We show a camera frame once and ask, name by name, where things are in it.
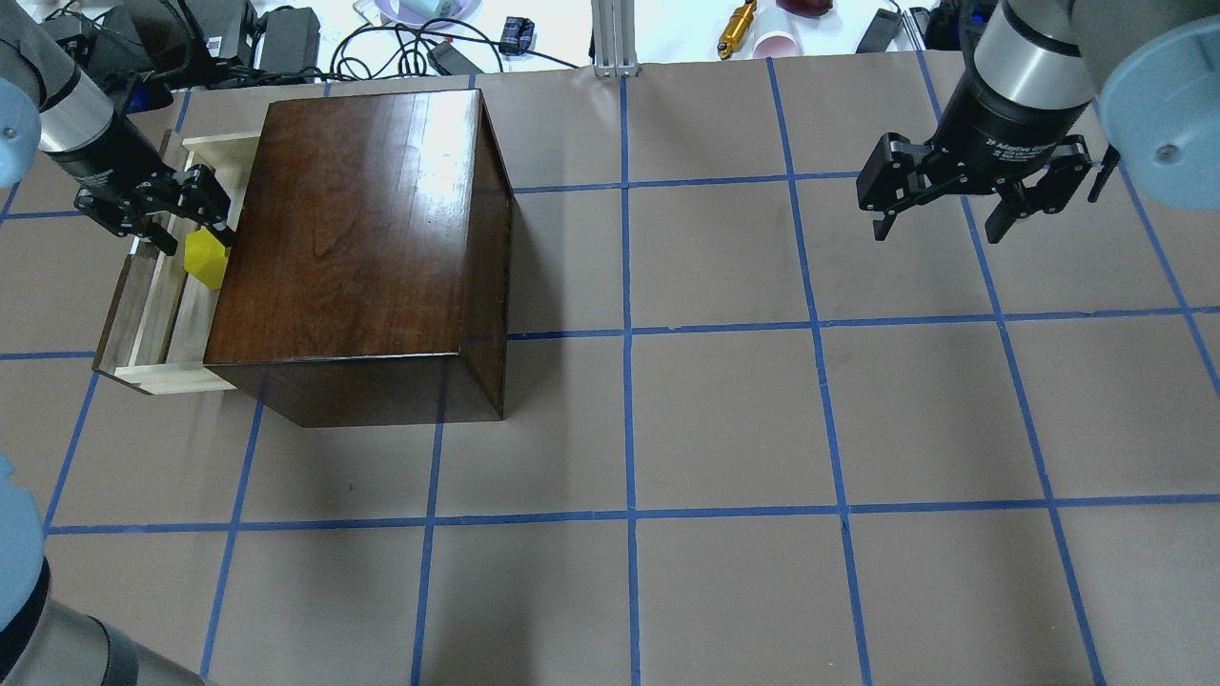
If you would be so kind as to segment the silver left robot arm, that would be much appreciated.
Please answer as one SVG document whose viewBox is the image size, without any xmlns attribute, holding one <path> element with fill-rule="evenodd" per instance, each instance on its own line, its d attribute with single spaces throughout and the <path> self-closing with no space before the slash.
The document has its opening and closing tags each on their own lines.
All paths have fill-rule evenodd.
<svg viewBox="0 0 1220 686">
<path fill-rule="evenodd" d="M 231 197 L 214 170 L 170 168 L 156 148 L 17 2 L 2 4 L 2 183 L 18 184 L 37 151 L 79 184 L 77 208 L 110 234 L 135 237 L 167 256 L 178 240 L 155 217 L 194 221 L 231 247 Z M 5 685 L 205 685 L 96 616 L 52 599 L 48 531 L 30 491 L 2 461 L 2 638 Z"/>
</svg>

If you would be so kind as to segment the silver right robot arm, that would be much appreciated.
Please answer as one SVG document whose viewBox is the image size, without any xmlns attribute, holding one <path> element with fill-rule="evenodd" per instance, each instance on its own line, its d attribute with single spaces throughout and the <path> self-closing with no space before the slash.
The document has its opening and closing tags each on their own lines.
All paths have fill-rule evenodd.
<svg viewBox="0 0 1220 686">
<path fill-rule="evenodd" d="M 1092 157 L 1072 127 L 1089 105 L 1108 148 L 1099 198 L 1124 164 L 1139 190 L 1190 212 L 1218 209 L 1215 1 L 1002 1 L 924 144 L 891 131 L 856 178 L 884 240 L 899 212 L 947 195 L 996 195 L 992 244 L 1033 214 L 1061 212 Z"/>
</svg>

